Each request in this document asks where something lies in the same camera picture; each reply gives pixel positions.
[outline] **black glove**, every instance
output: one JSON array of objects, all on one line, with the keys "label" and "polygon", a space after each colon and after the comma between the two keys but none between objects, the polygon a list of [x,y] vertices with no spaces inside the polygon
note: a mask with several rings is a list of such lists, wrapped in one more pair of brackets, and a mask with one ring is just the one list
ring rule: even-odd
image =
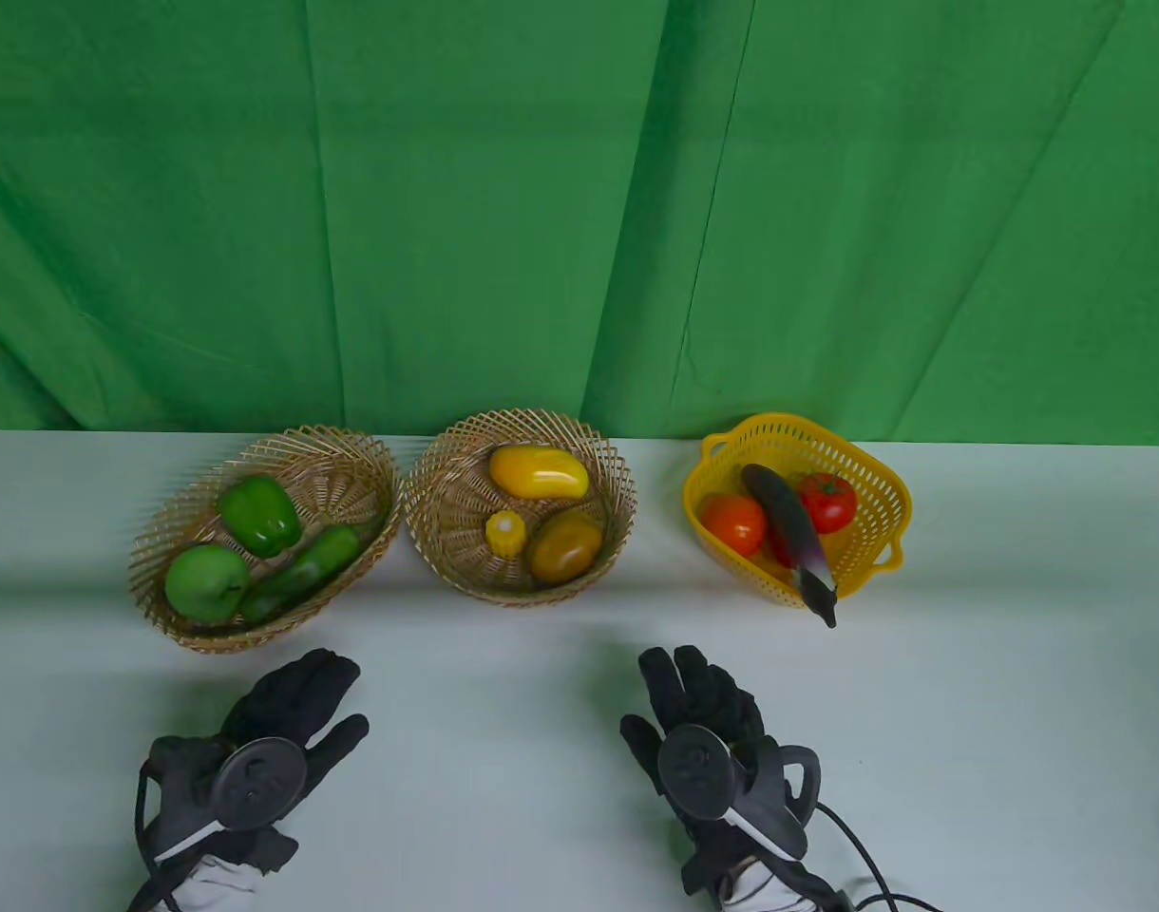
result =
[{"label": "black glove", "polygon": [[[220,725],[220,737],[233,746],[258,738],[287,738],[306,746],[327,727],[335,710],[359,677],[359,665],[329,650],[306,652],[300,659],[264,674],[238,700]],[[301,801],[313,791],[335,764],[348,757],[367,735],[367,718],[356,714],[329,730],[306,751],[308,774]]]},{"label": "black glove", "polygon": [[[640,656],[640,671],[648,686],[651,708],[663,734],[692,722],[710,729],[728,744],[765,735],[761,712],[752,694],[741,691],[735,679],[719,665],[710,665],[695,645],[680,645],[676,665],[668,652],[653,647]],[[643,716],[622,717],[622,738],[635,760],[651,779],[656,794],[665,794],[659,782],[658,756],[662,738]],[[723,820],[700,820],[671,802],[697,851],[680,869],[685,893],[717,890],[728,873],[756,856],[757,844],[742,830]]]},{"label": "black glove", "polygon": [[[242,744],[279,737],[305,749],[309,738],[328,724],[358,677],[359,666],[351,659],[336,656],[333,651],[314,650],[263,677],[250,693],[238,700],[219,735],[212,738],[167,737],[155,740],[148,768],[161,783],[161,809],[146,826],[143,839],[150,841],[162,813],[178,813],[188,804],[203,807],[220,763]],[[298,804],[366,735],[366,717],[349,716],[306,751],[308,772]],[[185,881],[206,855],[235,864],[250,864],[268,874],[287,863],[297,848],[297,840],[269,825],[260,830],[213,833],[162,862],[159,882],[155,883],[153,877],[145,882],[129,905],[129,912],[154,909]]]}]

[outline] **green apple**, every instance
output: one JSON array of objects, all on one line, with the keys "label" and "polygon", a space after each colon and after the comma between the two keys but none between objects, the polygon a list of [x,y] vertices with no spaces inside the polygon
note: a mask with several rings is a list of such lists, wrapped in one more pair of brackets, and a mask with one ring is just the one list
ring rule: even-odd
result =
[{"label": "green apple", "polygon": [[197,625],[224,625],[238,612],[250,585],[250,569],[235,550],[197,545],[176,556],[166,570],[170,607]]}]

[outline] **green backdrop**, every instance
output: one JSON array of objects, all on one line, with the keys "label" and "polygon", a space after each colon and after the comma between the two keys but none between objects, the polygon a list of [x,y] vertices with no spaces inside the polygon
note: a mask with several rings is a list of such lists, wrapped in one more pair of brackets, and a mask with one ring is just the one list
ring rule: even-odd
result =
[{"label": "green backdrop", "polygon": [[1159,443],[1159,0],[0,0],[0,426]]}]

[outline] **purple eggplant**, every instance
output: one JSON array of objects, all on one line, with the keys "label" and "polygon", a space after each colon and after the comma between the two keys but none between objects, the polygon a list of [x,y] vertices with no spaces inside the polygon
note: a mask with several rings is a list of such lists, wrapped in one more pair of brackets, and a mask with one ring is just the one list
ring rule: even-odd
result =
[{"label": "purple eggplant", "polygon": [[829,569],[829,559],[819,543],[819,535],[811,525],[811,517],[803,508],[800,496],[780,474],[765,466],[745,466],[741,469],[741,481],[766,511],[771,532],[787,542],[787,550],[795,561],[793,585],[800,591],[803,604],[819,620],[836,627],[837,583]]}]

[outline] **round wicker basket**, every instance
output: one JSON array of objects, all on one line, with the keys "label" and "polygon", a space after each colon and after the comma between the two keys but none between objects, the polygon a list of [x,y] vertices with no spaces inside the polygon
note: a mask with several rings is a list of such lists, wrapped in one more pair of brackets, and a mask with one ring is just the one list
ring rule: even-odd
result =
[{"label": "round wicker basket", "polygon": [[[220,524],[216,501],[224,488],[246,475],[268,474],[287,490],[297,505],[302,542],[333,523],[367,523],[384,516],[380,533],[330,585],[265,625],[248,626],[240,618],[228,625],[202,627],[177,614],[166,600],[166,569],[188,547],[206,541],[233,548],[250,566],[254,581],[292,560],[284,553],[258,560],[233,540]],[[398,533],[400,519],[398,469],[380,440],[350,430],[302,426],[260,440],[212,469],[168,501],[132,550],[132,594],[137,607],[161,633],[189,650],[224,655],[250,650],[297,629],[336,594],[372,569]]]},{"label": "round wicker basket", "polygon": [[[487,547],[483,526],[501,509],[524,517],[530,539],[540,521],[575,501],[517,499],[487,474],[491,451],[506,444],[537,444],[570,452],[588,469],[588,497],[580,509],[605,528],[596,564],[583,577],[546,589],[523,559],[505,561]],[[557,604],[608,572],[635,524],[635,481],[614,445],[574,418],[548,411],[475,414],[437,437],[418,459],[404,489],[407,521],[415,547],[453,586],[510,608]]]}]

